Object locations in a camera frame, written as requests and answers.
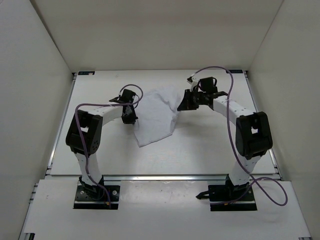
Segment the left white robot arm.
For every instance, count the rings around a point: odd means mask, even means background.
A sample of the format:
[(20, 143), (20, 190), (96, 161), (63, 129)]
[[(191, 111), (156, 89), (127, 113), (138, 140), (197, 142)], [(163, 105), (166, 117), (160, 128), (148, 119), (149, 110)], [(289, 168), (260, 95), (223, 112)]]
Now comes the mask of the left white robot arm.
[(65, 143), (79, 163), (80, 184), (96, 202), (111, 204), (110, 191), (105, 187), (97, 160), (102, 129), (115, 119), (121, 119), (125, 125), (134, 125), (138, 119), (135, 108), (144, 96), (143, 91), (140, 93), (141, 96), (124, 86), (118, 96), (107, 103), (81, 103), (75, 107)]

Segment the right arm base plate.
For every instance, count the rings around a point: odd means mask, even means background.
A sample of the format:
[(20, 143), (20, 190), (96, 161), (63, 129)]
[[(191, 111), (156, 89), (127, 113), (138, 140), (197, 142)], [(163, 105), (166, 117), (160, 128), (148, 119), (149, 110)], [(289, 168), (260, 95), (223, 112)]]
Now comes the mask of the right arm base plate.
[(209, 185), (211, 212), (252, 212), (257, 211), (257, 204), (252, 187), (230, 196), (224, 185)]

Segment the white skirt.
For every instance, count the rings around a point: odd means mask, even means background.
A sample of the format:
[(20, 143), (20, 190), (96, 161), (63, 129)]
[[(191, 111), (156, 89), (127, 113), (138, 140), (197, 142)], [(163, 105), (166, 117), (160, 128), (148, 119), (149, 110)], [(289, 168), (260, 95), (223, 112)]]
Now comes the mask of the white skirt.
[(154, 88), (143, 94), (135, 110), (138, 120), (134, 124), (134, 136), (139, 147), (173, 134), (181, 100), (178, 88), (173, 85)]

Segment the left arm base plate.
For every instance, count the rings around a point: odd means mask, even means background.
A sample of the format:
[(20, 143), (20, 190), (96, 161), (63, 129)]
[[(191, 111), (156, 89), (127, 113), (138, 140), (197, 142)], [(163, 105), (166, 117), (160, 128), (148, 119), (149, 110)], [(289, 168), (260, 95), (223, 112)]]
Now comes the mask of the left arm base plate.
[(120, 200), (120, 185), (105, 185), (110, 197), (98, 187), (98, 193), (87, 190), (80, 182), (77, 184), (73, 208), (77, 210), (117, 210)]

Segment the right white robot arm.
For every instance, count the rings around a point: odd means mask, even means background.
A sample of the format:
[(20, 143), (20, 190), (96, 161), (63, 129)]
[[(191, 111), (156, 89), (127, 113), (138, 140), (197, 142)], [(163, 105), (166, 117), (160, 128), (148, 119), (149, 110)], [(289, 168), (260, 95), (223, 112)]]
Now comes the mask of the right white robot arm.
[(231, 92), (219, 91), (214, 77), (187, 79), (190, 89), (184, 91), (182, 102), (177, 110), (193, 111), (199, 106), (208, 106), (211, 110), (226, 117), (227, 129), (235, 126), (235, 136), (228, 137), (236, 163), (225, 179), (225, 184), (212, 188), (212, 191), (200, 193), (197, 198), (212, 196), (221, 204), (234, 203), (243, 198), (255, 182), (252, 172), (257, 162), (273, 146), (268, 116), (265, 112), (254, 112), (231, 100)]

